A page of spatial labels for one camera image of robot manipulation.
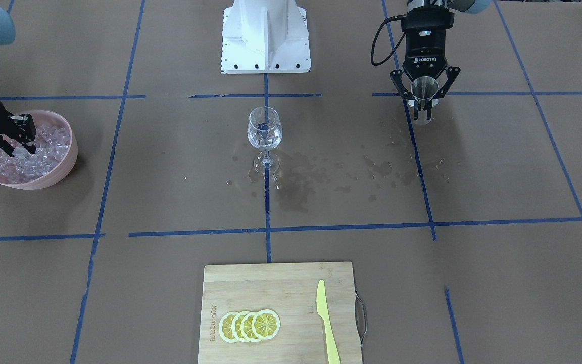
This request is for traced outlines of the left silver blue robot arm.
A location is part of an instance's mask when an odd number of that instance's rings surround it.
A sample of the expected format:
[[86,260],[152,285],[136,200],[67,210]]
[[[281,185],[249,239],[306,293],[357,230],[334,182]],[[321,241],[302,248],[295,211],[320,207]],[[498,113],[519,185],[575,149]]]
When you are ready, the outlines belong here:
[[461,69],[448,64],[446,31],[454,25],[453,10],[477,14],[488,1],[408,1],[407,13],[386,18],[401,23],[406,44],[401,69],[391,72],[398,94],[418,110],[429,110],[445,97]]

